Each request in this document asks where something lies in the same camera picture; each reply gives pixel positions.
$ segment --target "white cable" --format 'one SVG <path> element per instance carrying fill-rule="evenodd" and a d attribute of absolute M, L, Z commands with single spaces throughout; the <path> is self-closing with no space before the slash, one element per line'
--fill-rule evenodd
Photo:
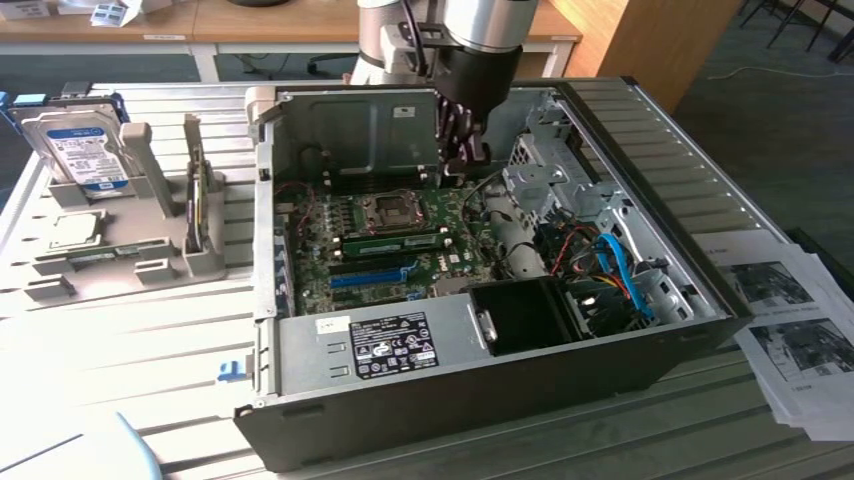
<path fill-rule="evenodd" d="M 792 75 L 793 77 L 805 77 L 805 78 L 854 77 L 854 73 L 834 72 L 834 73 L 828 73 L 828 74 L 824 74 L 824 75 L 813 75 L 813 74 L 809 74 L 809 73 L 797 73 L 797 72 L 788 72 L 785 70 L 774 70 L 773 68 L 741 67 L 741 68 L 737 68 L 736 70 L 733 70 L 726 75 L 706 77 L 706 80 L 726 80 L 729 78 L 733 78 L 736 75 L 738 75 L 745 70 L 761 70 L 764 72 L 780 73 L 781 75 Z"/>

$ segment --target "motherboard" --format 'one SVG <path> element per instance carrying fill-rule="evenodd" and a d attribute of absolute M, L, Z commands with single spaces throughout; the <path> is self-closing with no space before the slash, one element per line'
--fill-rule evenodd
<path fill-rule="evenodd" d="M 445 296 L 497 279 L 482 254 L 495 239 L 489 222 L 466 224 L 466 188 L 335 195 L 290 187 L 279 210 L 291 225 L 298 315 Z"/>

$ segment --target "gray metal workbench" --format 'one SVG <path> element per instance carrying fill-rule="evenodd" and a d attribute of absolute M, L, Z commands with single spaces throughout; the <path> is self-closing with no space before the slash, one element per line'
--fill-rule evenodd
<path fill-rule="evenodd" d="M 251 348 L 252 143 L 250 84 L 98 85 L 118 90 L 154 130 L 167 173 L 187 162 L 183 113 L 202 117 L 204 148 L 226 173 L 226 263 L 215 283 L 0 321 L 0 352 L 40 355 L 62 401 L 115 409 L 140 431 L 171 478 L 277 478 L 227 415 L 250 383 L 215 385 L 219 361 Z M 780 234 L 643 93 L 617 79 L 574 86 L 693 233 L 769 228 Z M 31 160 L 0 218 L 11 273 L 40 217 L 47 173 Z M 11 293 L 0 283 L 3 295 Z M 322 465 L 283 478 L 836 478 L 854 472 L 854 445 L 812 443 L 774 422 L 742 353 L 724 348 L 682 364 L 645 392 Z"/>

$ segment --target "green ram module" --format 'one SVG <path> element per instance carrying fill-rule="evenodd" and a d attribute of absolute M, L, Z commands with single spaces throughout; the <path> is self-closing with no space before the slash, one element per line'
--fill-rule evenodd
<path fill-rule="evenodd" d="M 342 242 L 342 253 L 345 258 L 362 258 L 430 252 L 449 248 L 453 244 L 451 233 L 447 231 L 382 238 L 351 238 Z"/>

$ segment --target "blue hard drive label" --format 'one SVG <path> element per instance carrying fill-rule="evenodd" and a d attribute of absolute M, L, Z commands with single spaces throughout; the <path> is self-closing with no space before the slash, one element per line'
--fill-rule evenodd
<path fill-rule="evenodd" d="M 106 149 L 103 128 L 48 130 L 47 136 L 63 169 L 86 190 L 103 192 L 128 185 L 119 158 Z"/>
<path fill-rule="evenodd" d="M 439 365 L 425 312 L 351 322 L 350 340 L 363 380 Z"/>

